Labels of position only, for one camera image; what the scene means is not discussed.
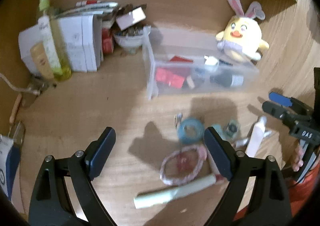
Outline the right hand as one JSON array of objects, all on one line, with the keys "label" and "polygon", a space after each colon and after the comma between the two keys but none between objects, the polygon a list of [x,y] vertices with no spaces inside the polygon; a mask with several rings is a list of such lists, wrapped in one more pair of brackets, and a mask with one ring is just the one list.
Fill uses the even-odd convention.
[{"label": "right hand", "polygon": [[292,156],[291,156],[291,168],[294,172],[299,171],[299,169],[303,166],[303,149],[300,145],[297,145]]}]

